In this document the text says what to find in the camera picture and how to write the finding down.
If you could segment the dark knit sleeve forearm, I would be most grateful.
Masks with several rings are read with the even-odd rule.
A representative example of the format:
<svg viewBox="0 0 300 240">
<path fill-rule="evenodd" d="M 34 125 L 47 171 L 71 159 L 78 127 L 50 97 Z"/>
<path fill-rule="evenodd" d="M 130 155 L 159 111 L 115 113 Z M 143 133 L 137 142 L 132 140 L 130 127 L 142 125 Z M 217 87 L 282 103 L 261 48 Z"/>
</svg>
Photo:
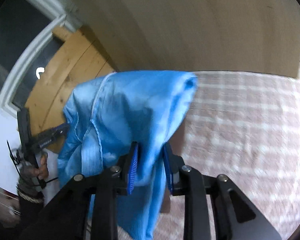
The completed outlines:
<svg viewBox="0 0 300 240">
<path fill-rule="evenodd" d="M 32 180 L 19 179 L 17 183 L 20 222 L 16 226 L 18 239 L 36 239 L 44 230 L 39 215 L 44 208 L 44 195 L 33 186 Z"/>
</svg>

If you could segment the person left hand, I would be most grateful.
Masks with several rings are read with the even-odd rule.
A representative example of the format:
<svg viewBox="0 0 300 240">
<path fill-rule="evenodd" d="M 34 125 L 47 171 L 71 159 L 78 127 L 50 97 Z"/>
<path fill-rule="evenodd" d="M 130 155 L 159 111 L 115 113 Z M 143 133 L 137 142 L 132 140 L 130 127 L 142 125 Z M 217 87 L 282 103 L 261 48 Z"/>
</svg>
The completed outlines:
<svg viewBox="0 0 300 240">
<path fill-rule="evenodd" d="M 40 157 L 40 165 L 36 168 L 32 164 L 24 164 L 21 168 L 20 174 L 25 178 L 39 178 L 46 179 L 49 176 L 49 170 L 47 168 L 47 153 L 42 153 Z"/>
</svg>

